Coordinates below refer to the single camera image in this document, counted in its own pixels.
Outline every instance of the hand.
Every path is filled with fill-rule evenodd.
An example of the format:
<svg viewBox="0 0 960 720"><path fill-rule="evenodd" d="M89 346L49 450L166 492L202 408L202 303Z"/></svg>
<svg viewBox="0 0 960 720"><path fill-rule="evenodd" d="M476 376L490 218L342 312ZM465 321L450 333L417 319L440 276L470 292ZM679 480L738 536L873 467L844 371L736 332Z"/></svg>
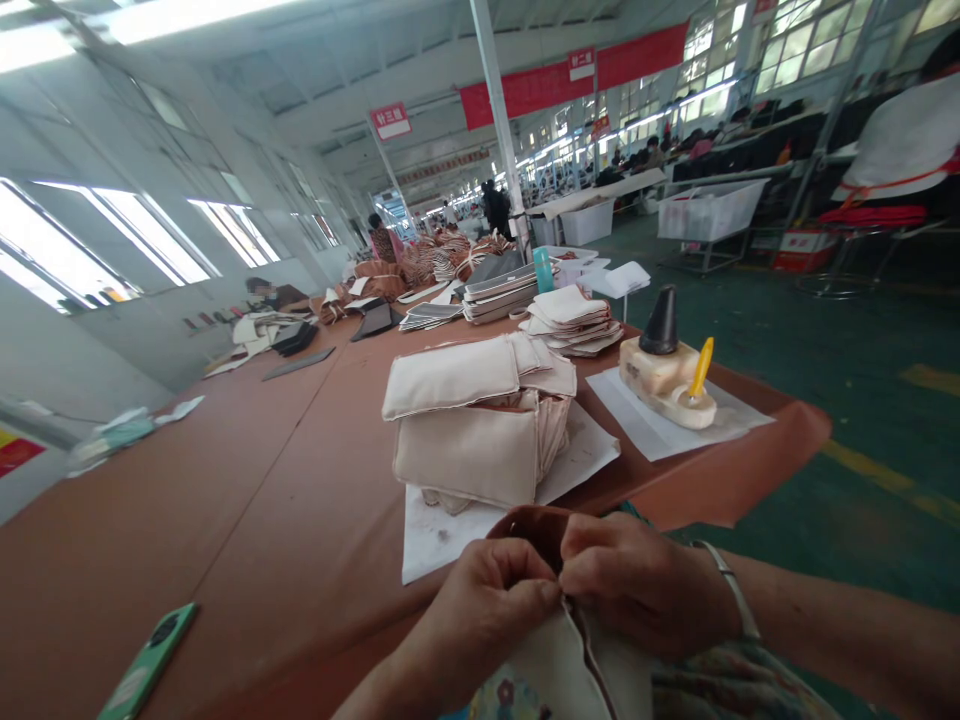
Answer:
<svg viewBox="0 0 960 720"><path fill-rule="evenodd" d="M560 604L556 575L526 540L475 540L390 662L440 713L466 705Z"/></svg>
<svg viewBox="0 0 960 720"><path fill-rule="evenodd" d="M681 660L742 632L713 558L630 515L571 516L560 555L563 592L659 658Z"/></svg>

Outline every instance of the finger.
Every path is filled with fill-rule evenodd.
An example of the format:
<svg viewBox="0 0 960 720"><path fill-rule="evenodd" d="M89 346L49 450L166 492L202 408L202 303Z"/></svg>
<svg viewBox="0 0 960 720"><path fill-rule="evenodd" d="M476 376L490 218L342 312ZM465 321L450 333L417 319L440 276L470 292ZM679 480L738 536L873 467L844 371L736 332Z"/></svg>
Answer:
<svg viewBox="0 0 960 720"><path fill-rule="evenodd" d="M575 597L615 598L632 594L637 574L628 554L614 548L591 547L564 563L560 587Z"/></svg>
<svg viewBox="0 0 960 720"><path fill-rule="evenodd" d="M560 557L566 562L588 547L612 547L617 542L619 532L617 525L606 520L589 515L571 515L563 540L560 541Z"/></svg>
<svg viewBox="0 0 960 720"><path fill-rule="evenodd" d="M557 580L556 573L527 540L491 540L487 548L505 588L510 588L521 580Z"/></svg>
<svg viewBox="0 0 960 720"><path fill-rule="evenodd" d="M524 635L560 605L560 585L551 580L521 580L507 591L504 608L511 632Z"/></svg>

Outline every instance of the chair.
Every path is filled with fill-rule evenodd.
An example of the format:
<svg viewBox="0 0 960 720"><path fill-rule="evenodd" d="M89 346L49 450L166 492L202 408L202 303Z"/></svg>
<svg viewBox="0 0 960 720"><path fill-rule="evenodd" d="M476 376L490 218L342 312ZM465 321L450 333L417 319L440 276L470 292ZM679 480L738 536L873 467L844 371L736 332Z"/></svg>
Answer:
<svg viewBox="0 0 960 720"><path fill-rule="evenodd" d="M803 275L797 278L796 289L807 295L845 300L872 290L880 282L880 275L904 238L916 234L911 228L923 228L927 209L922 205L891 207L856 207L831 210L820 216L825 231L842 236L837 256L825 273ZM872 278L846 272L864 238L891 235L893 243Z"/></svg>

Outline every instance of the bracelet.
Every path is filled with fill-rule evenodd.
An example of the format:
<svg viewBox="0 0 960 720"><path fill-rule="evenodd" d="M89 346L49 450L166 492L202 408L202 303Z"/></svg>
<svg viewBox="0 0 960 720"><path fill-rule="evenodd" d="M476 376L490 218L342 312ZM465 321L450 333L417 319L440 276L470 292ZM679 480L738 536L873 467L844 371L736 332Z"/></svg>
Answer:
<svg viewBox="0 0 960 720"><path fill-rule="evenodd" d="M710 553L711 556L713 556L714 562L717 563L717 569L720 571L720 574L723 575L723 579L727 581L727 584L733 591L733 597L737 601L737 610L740 611L740 622L743 624L743 637L754 642L761 642L762 638L760 637L760 629L757 627L757 621L753 619L753 613L750 612L750 606L747 605L747 599L743 596L743 592L740 590L740 584L737 582L736 573L733 572L733 569L727 565L727 561L723 559L723 556L717 552L717 549L710 543L704 542L703 540L694 540L690 544L693 547L703 548Z"/></svg>

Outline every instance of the black cone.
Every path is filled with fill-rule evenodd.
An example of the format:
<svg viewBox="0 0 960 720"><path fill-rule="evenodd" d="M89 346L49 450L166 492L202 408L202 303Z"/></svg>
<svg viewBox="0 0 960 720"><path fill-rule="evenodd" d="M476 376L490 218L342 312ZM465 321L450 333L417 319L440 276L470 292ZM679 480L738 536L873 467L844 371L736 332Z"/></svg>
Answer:
<svg viewBox="0 0 960 720"><path fill-rule="evenodd" d="M651 355L669 355L677 351L677 288L664 285L650 313L647 329L640 336L640 349Z"/></svg>

